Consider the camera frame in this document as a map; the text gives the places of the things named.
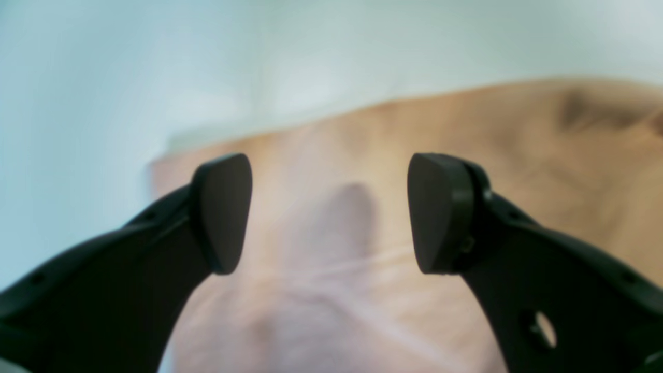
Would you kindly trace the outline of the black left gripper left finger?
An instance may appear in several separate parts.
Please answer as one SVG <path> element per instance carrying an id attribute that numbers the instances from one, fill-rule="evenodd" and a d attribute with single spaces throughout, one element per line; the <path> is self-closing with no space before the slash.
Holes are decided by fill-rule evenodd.
<path id="1" fill-rule="evenodd" d="M 2 360 L 29 372 L 157 372 L 176 322 L 211 275 L 241 259 L 248 157 L 199 165 L 189 184 L 2 291 Z"/>

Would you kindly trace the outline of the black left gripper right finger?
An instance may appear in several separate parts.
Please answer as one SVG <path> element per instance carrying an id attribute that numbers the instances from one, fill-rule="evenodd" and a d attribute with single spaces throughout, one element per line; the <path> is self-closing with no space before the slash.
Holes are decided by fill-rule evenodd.
<path id="1" fill-rule="evenodd" d="M 416 153 L 407 193 L 419 269 L 462 277 L 509 372 L 661 372 L 661 288 L 540 226 L 476 163 Z"/>

